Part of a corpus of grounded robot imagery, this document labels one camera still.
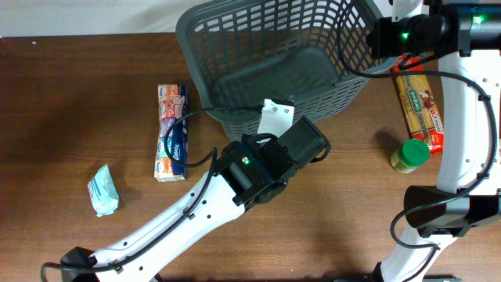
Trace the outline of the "grey plastic basket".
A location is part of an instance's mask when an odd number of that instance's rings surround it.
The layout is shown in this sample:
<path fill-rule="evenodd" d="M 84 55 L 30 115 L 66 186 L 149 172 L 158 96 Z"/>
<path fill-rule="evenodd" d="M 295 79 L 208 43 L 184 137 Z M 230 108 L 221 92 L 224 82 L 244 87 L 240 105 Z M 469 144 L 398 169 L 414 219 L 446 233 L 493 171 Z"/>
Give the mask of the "grey plastic basket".
<path fill-rule="evenodd" d="M 362 72 L 392 65 L 365 42 L 380 18 L 373 0 L 210 1 L 185 11 L 175 34 L 200 102 L 238 140 L 258 130 L 251 108 L 266 99 L 312 121 L 343 111 L 367 83 Z"/>

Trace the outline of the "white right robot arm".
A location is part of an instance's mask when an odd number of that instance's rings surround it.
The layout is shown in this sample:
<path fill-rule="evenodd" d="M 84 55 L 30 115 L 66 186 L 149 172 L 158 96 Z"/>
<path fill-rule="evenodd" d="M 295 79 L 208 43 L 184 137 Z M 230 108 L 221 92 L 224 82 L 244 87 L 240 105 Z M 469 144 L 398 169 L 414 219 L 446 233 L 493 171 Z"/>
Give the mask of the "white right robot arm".
<path fill-rule="evenodd" d="M 442 80 L 445 147 L 435 186 L 411 186 L 381 281 L 421 281 L 439 254 L 500 218 L 500 7 L 475 1 L 395 1 L 369 34 L 376 58 L 432 53 Z"/>

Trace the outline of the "green lidded spice jar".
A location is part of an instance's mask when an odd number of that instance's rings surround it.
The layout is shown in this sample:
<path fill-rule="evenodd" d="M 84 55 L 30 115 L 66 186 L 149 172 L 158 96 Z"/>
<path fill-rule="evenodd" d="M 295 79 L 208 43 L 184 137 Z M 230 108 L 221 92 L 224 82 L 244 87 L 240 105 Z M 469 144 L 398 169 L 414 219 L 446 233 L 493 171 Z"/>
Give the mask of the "green lidded spice jar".
<path fill-rule="evenodd" d="M 410 173 L 425 164 L 430 158 L 427 144 L 420 139 L 408 139 L 390 158 L 391 166 L 398 172 Z"/>

